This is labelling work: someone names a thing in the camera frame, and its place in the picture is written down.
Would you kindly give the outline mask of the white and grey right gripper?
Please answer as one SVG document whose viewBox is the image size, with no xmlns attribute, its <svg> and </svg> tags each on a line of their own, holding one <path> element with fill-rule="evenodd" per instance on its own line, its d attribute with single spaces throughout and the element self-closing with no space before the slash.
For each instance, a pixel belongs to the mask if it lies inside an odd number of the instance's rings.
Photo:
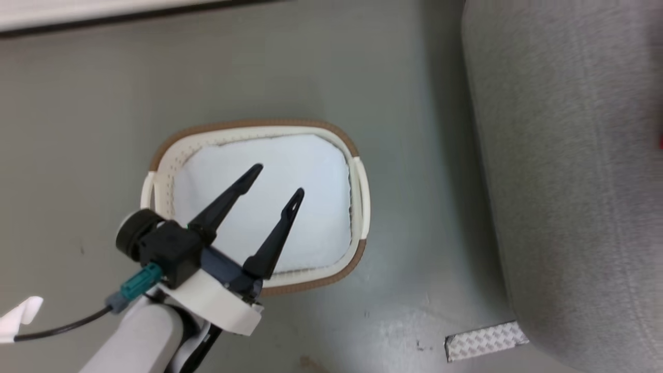
<svg viewBox="0 0 663 373">
<path fill-rule="evenodd" d="M 189 231 L 196 232 L 204 245 L 211 245 L 229 211 L 253 186 L 263 168 L 263 164 L 249 168 L 189 222 Z M 257 299 L 263 290 L 263 280 L 274 274 L 303 198 L 305 190 L 297 189 L 282 209 L 279 222 L 256 254 L 248 257 L 242 266 L 213 247 L 205 248 L 201 267 L 195 274 L 175 290 L 164 284 L 161 290 L 214 326 L 248 337 L 262 319 L 264 307 Z"/>
</svg>

